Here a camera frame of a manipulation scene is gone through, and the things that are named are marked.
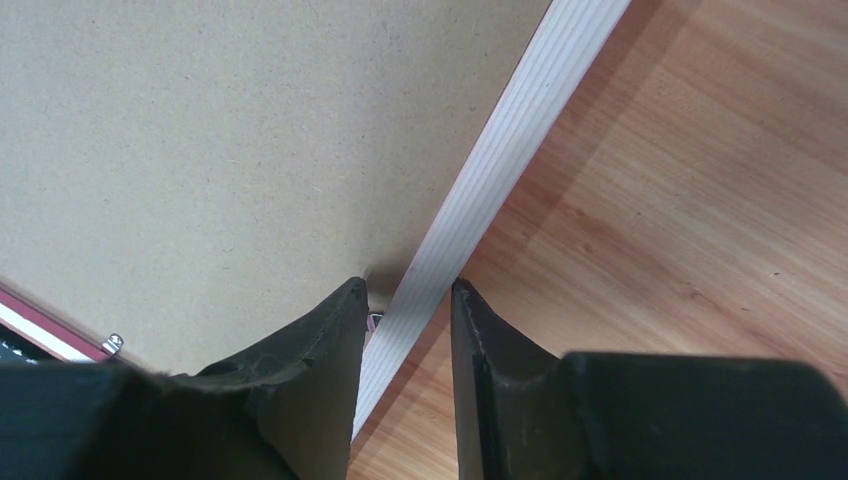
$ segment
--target black object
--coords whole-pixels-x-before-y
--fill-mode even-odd
[[[194,377],[0,367],[0,478],[345,478],[367,313],[350,279]]]
[[[809,366],[558,359],[463,280],[451,345],[462,480],[848,478],[845,403]]]
[[[46,350],[0,324],[0,364],[36,365],[40,361],[51,359],[53,359],[53,356]]]

